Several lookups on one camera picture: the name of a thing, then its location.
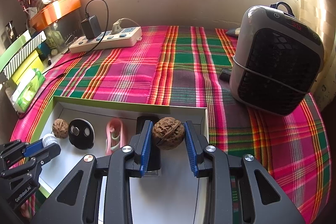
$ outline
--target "orange box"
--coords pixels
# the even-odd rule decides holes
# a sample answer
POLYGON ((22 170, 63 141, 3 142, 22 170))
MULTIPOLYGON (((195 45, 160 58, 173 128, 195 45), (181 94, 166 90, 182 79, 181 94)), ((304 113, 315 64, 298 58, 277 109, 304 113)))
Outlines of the orange box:
POLYGON ((29 25, 37 31, 42 31, 51 23, 81 7, 80 0, 55 0, 39 11, 29 25))

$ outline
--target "white plug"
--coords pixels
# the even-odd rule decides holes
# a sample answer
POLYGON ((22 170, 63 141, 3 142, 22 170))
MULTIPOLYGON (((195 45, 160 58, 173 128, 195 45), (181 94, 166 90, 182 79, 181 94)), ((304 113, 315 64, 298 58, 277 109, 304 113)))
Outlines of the white plug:
POLYGON ((121 31, 120 24, 121 24, 121 19, 119 19, 118 21, 116 21, 113 24, 111 34, 116 34, 116 33, 119 33, 121 31))
POLYGON ((132 20, 132 19, 129 19, 129 18, 121 18, 121 19, 119 19, 118 21, 116 21, 116 22, 113 24, 111 34, 116 34, 116 33, 121 32, 120 24, 121 24, 121 22, 122 22, 124 19, 127 19, 127 20, 133 22, 134 24, 140 26, 138 23, 136 23, 136 22, 135 22, 134 20, 132 20))

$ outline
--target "plaid tablecloth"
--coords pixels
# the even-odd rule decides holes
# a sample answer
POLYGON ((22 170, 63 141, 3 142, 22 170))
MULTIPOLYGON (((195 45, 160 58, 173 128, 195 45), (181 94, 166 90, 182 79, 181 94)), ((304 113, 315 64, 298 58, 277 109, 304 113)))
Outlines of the plaid tablecloth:
MULTIPOLYGON (((44 85, 67 74, 43 92, 18 122, 12 140, 30 141, 52 95, 207 107, 210 143, 231 155, 255 155, 311 223, 327 203, 331 187, 329 145, 313 97, 307 95, 286 117, 246 107, 233 99, 228 83, 218 79, 223 67, 231 68, 236 47, 236 39, 224 30, 142 30, 143 39, 134 47, 95 51, 50 71, 44 85)), ((68 54, 60 62, 73 57, 68 54)), ((34 200, 27 203, 31 214, 34 200)))

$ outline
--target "walnut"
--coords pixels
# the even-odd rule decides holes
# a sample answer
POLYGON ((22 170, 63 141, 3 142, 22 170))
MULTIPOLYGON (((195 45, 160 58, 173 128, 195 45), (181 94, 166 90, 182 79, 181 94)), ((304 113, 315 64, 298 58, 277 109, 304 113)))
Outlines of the walnut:
POLYGON ((65 139, 68 137, 69 124, 63 119, 56 119, 52 125, 52 131, 56 138, 65 139))
POLYGON ((152 130, 154 144, 163 150, 176 148, 184 138, 184 126, 179 120, 165 117, 158 121, 152 130))

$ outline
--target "white cable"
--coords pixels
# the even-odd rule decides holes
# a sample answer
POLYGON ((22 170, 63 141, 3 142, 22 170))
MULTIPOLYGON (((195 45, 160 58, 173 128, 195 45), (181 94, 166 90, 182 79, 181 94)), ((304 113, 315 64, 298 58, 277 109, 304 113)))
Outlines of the white cable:
POLYGON ((119 20, 120 20, 120 21, 123 21, 124 19, 127 19, 127 20, 133 22, 134 24, 138 25, 138 27, 140 27, 140 25, 139 25, 138 23, 136 23, 136 22, 135 22, 134 20, 132 20, 132 19, 129 19, 129 18, 122 18, 122 19, 119 19, 119 20))
POLYGON ((120 148, 120 135, 119 135, 119 142, 115 146, 108 147, 107 139, 105 141, 105 146, 106 146, 105 150, 111 149, 111 151, 113 151, 113 152, 116 151, 117 149, 119 149, 120 148))
POLYGON ((278 84, 280 84, 280 85, 284 85, 284 86, 288 87, 289 89, 294 90, 294 91, 296 91, 296 92, 299 92, 299 93, 302 93, 302 94, 307 94, 307 93, 309 93, 309 91, 304 92, 304 91, 301 91, 301 90, 297 90, 297 89, 291 87, 290 85, 286 85, 285 83, 282 83, 282 82, 280 82, 280 81, 278 81, 278 80, 276 80, 276 79, 273 79, 273 78, 268 77, 268 76, 266 76, 266 75, 262 75, 261 73, 258 73, 258 72, 256 72, 256 71, 253 71, 253 70, 250 70, 250 69, 248 69, 248 68, 245 68, 243 65, 239 64, 239 63, 236 61, 235 56, 233 56, 233 61, 234 61, 238 66, 240 66, 241 68, 243 68, 244 70, 246 70, 246 71, 248 71, 248 72, 250 72, 250 73, 253 73, 253 74, 255 74, 255 75, 259 75, 259 76, 264 77, 264 78, 266 78, 266 79, 268 79, 268 80, 271 80, 271 81, 273 81, 273 82, 276 82, 276 83, 278 83, 278 84))
POLYGON ((120 133, 117 137, 113 137, 113 134, 111 134, 111 139, 116 141, 116 142, 120 142, 120 133))

